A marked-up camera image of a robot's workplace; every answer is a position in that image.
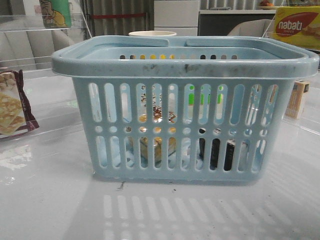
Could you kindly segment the light blue plastic basket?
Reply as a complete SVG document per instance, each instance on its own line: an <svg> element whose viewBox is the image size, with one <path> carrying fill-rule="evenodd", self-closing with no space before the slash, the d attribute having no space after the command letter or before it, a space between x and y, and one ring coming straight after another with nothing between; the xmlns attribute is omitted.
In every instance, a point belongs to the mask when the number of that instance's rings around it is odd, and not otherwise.
<svg viewBox="0 0 320 240"><path fill-rule="evenodd" d="M72 78L94 172L135 180L251 182L274 148L294 82L318 72L319 56L270 38L249 36L97 36L53 53L52 70ZM175 164L165 145L159 168L141 167L134 146L129 167L126 137L151 129L153 106L176 115ZM215 170L212 140L220 139ZM227 141L249 140L247 164L224 170Z"/></svg>

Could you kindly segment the brown cracker snack bag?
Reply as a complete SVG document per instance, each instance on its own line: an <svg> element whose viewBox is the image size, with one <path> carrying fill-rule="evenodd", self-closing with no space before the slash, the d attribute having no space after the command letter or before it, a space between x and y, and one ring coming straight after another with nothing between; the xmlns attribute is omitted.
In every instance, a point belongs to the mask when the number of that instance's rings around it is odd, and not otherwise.
<svg viewBox="0 0 320 240"><path fill-rule="evenodd" d="M0 73L0 138L7 139L39 128L24 92L23 71Z"/></svg>

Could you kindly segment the packaged bread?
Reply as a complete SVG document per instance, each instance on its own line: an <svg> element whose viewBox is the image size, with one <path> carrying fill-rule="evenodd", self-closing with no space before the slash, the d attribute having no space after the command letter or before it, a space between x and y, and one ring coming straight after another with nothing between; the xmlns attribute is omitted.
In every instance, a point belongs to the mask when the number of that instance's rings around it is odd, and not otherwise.
<svg viewBox="0 0 320 240"><path fill-rule="evenodd" d="M160 133L164 131L163 127L159 124L163 123L165 119L163 118L163 112L161 106L154 105L152 107L152 122L155 124L155 127L151 129L140 126L138 132L141 134L139 137L128 136L125 138L126 142L126 157L127 164L129 167L133 167L135 164L134 153L135 146L139 148L139 158L140 165L142 168L146 168L148 164L154 164L156 168L159 168L163 162L164 155L162 150L164 146L167 146L166 155L168 157L169 167L173 167L175 160L173 159L174 154L177 149L177 139L173 136L176 133L177 129L173 126L176 123L177 116L174 112L168 112L167 123L169 123L168 134L170 137L168 141L165 141Z"/></svg>

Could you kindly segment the white paper cup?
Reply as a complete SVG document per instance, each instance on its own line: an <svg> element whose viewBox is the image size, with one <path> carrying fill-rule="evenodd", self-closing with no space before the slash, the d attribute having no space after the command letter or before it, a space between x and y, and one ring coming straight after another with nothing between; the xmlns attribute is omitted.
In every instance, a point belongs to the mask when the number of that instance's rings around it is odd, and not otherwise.
<svg viewBox="0 0 320 240"><path fill-rule="evenodd" d="M173 31L159 31L159 30L146 30L146 31L132 31L128 34L131 37L173 37L177 33Z"/></svg>

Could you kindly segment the green cartoon snack package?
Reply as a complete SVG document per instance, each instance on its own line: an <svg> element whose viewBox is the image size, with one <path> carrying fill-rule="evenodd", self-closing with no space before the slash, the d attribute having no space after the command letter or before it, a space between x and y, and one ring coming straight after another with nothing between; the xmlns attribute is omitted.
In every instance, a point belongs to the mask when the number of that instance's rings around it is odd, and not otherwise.
<svg viewBox="0 0 320 240"><path fill-rule="evenodd" d="M71 27L71 12L68 0L40 0L39 4L45 28Z"/></svg>

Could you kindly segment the yellow nabati wafer box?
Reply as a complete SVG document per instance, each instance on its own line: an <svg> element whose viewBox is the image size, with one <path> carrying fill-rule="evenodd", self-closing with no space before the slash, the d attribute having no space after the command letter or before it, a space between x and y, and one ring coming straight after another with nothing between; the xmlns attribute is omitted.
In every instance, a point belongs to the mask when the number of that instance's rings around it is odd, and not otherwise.
<svg viewBox="0 0 320 240"><path fill-rule="evenodd" d="M275 12L271 37L310 50L320 49L320 7L283 6Z"/></svg>

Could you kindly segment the white drawer cabinet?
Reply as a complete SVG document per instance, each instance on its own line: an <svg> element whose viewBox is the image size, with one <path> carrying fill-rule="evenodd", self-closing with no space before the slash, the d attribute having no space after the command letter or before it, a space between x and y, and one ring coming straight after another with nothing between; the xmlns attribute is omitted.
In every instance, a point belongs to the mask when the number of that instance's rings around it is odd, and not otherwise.
<svg viewBox="0 0 320 240"><path fill-rule="evenodd" d="M178 36L197 36L199 0L155 0L154 30L175 32Z"/></svg>

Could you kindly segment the dark tissue pack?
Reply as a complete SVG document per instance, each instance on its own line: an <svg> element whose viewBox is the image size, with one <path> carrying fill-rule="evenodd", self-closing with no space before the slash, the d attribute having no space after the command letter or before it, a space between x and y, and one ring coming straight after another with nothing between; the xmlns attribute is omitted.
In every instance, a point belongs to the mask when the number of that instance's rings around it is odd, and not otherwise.
<svg viewBox="0 0 320 240"><path fill-rule="evenodd" d="M220 154L220 139L214 138L211 143L211 151L210 151L210 162L209 167L211 170L215 170L218 167L218 160ZM236 141L234 139L229 139L225 148L225 158L224 158L224 166L223 169L225 171L230 171L233 167L233 162L235 158L235 151L239 149L239 163L238 170L243 172L247 165L248 161L248 153L250 148L250 141L244 140L241 144L236 145Z"/></svg>

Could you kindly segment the clear acrylic shelf left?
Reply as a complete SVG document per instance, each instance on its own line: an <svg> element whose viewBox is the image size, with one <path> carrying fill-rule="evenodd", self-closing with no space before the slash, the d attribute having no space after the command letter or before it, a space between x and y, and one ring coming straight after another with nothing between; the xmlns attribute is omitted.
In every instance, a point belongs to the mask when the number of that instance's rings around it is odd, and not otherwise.
<svg viewBox="0 0 320 240"><path fill-rule="evenodd" d="M40 15L2 15L0 70L50 69L52 53L91 37L82 13L71 14L71 26L66 28L47 28Z"/></svg>

